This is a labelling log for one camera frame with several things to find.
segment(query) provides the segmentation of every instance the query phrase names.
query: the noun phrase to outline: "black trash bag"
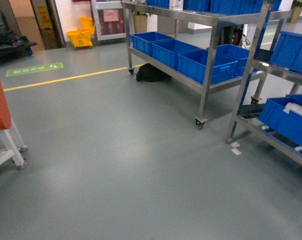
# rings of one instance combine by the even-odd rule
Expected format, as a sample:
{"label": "black trash bag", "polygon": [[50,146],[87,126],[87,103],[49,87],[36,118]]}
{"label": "black trash bag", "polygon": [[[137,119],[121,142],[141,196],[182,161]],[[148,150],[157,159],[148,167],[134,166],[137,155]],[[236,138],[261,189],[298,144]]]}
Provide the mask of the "black trash bag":
{"label": "black trash bag", "polygon": [[23,35],[18,35],[10,30],[6,17],[0,10],[0,51],[17,48],[28,43],[29,40]]}
{"label": "black trash bag", "polygon": [[156,68],[155,66],[147,63],[140,66],[137,74],[136,81],[142,82],[157,82],[170,78],[171,76]]}

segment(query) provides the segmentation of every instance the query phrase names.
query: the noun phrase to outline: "potted plant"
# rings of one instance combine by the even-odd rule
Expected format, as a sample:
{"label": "potted plant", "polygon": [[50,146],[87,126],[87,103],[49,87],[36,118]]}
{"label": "potted plant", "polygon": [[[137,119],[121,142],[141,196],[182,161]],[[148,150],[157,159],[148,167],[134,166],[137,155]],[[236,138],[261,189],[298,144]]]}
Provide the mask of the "potted plant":
{"label": "potted plant", "polygon": [[291,6],[291,15],[289,18],[289,22],[296,23],[300,17],[302,12],[302,2],[298,0],[294,0]]}
{"label": "potted plant", "polygon": [[135,33],[144,33],[147,31],[147,14],[141,11],[132,11]]}

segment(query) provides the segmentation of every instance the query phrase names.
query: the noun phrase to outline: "stainless steel shelf cart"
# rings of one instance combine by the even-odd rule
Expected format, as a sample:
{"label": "stainless steel shelf cart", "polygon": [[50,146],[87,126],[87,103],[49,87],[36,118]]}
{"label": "stainless steel shelf cart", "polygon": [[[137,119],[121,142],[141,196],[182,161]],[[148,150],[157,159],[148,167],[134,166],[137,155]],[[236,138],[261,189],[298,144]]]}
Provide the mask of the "stainless steel shelf cart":
{"label": "stainless steel shelf cart", "polygon": [[[259,14],[244,14],[244,15],[221,15],[221,14],[212,14],[208,12],[194,12],[194,11],[175,11],[170,9],[164,9],[164,8],[157,8],[153,6],[148,5],[140,5],[140,4],[133,4],[130,3],[127,0],[121,1],[122,7],[125,10],[125,27],[126,27],[126,36],[127,36],[127,51],[128,51],[128,62],[129,67],[128,70],[131,74],[134,74],[134,68],[132,65],[132,54],[138,56],[139,58],[143,59],[146,62],[149,62],[150,64],[154,65],[155,67],[159,68],[160,70],[166,72],[170,76],[174,77],[178,81],[181,81],[182,83],[186,84],[187,86],[191,87],[192,89],[196,90],[201,94],[201,101],[200,101],[200,108],[199,108],[199,114],[195,117],[195,123],[197,128],[202,129],[205,122],[207,121],[205,116],[205,109],[207,106],[207,98],[209,93],[214,93],[217,91],[225,90],[228,88],[231,88],[233,86],[239,85],[241,78],[235,78],[231,79],[226,82],[222,82],[219,84],[213,84],[211,85],[211,78],[212,78],[212,72],[213,72],[213,64],[215,61],[215,55],[216,55],[216,48],[218,45],[218,39],[220,30],[225,26],[234,26],[234,25],[240,25],[240,24],[253,24],[257,23]],[[186,77],[185,75],[179,73],[178,71],[162,64],[161,62],[139,52],[138,50],[135,50],[131,47],[131,36],[129,31],[129,10],[136,10],[141,11],[149,14],[159,15],[159,16],[165,16],[176,20],[175,24],[175,38],[178,37],[178,21],[183,20],[187,22],[192,23],[198,23],[203,24],[207,26],[212,27],[211,32],[211,39],[210,39],[210,45],[209,45],[209,55],[208,55],[208,61],[206,66],[206,73],[204,78],[204,84],[198,84],[197,82],[193,81],[192,79]],[[278,36],[279,30],[281,29],[281,26],[283,24],[284,19],[287,17],[288,12],[287,11],[275,11],[270,14],[269,19],[270,20],[279,20],[279,27],[276,31],[276,36]],[[258,84],[258,89],[256,90],[255,95],[252,97],[252,99],[259,99],[260,94],[260,88],[263,87],[263,83],[266,78],[266,73],[259,72],[257,74],[254,74],[252,76],[252,80],[254,79],[260,79]]]}
{"label": "stainless steel shelf cart", "polygon": [[271,9],[273,7],[273,0],[264,0],[263,7],[260,13],[259,21],[257,23],[257,28],[254,34],[254,39],[252,47],[250,50],[249,58],[244,70],[243,79],[241,80],[241,85],[239,93],[236,99],[236,106],[232,113],[228,133],[226,136],[226,141],[228,143],[233,141],[233,135],[237,123],[245,127],[247,130],[255,134],[257,137],[266,141],[283,154],[292,158],[294,161],[302,165],[302,150],[301,148],[296,148],[294,144],[290,144],[285,139],[276,137],[271,129],[261,127],[261,123],[256,121],[259,114],[264,108],[264,104],[251,104],[244,105],[243,101],[246,95],[246,91],[250,82],[251,74],[254,68],[257,68],[265,73],[272,74],[274,76],[280,77],[284,80],[293,82],[293,87],[290,94],[295,94],[298,87],[302,85],[302,74],[298,72],[290,71],[286,68],[271,64],[270,58],[272,56],[278,35],[274,37],[273,44],[270,50],[260,49],[262,38],[264,36],[265,28],[270,18]]}

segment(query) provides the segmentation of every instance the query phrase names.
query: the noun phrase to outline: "green floor sign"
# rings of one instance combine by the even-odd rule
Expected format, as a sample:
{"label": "green floor sign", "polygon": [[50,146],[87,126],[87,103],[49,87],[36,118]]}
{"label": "green floor sign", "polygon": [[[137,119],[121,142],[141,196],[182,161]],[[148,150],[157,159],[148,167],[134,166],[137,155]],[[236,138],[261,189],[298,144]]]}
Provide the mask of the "green floor sign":
{"label": "green floor sign", "polygon": [[31,67],[24,67],[20,69],[13,69],[8,70],[6,76],[13,77],[23,74],[29,74],[29,73],[37,73],[41,71],[48,71],[48,70],[55,70],[55,69],[62,69],[64,66],[61,62],[57,62],[54,64],[46,64],[46,65],[39,65],[39,66],[31,66]]}

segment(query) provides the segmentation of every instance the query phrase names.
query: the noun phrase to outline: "gray epoxy floor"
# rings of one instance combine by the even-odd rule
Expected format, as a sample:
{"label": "gray epoxy floor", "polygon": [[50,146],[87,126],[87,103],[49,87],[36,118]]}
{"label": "gray epoxy floor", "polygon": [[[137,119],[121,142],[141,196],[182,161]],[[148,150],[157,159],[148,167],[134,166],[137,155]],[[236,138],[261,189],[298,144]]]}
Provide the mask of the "gray epoxy floor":
{"label": "gray epoxy floor", "polygon": [[[125,67],[125,52],[37,52],[0,74],[5,89],[24,86]],[[6,77],[53,62],[65,68]],[[269,77],[262,97],[291,86]],[[239,156],[224,142],[237,90],[209,97],[200,131],[198,94],[127,70],[6,92],[29,151],[26,169],[0,166],[0,240],[302,240],[299,165],[253,135],[238,141]]]}

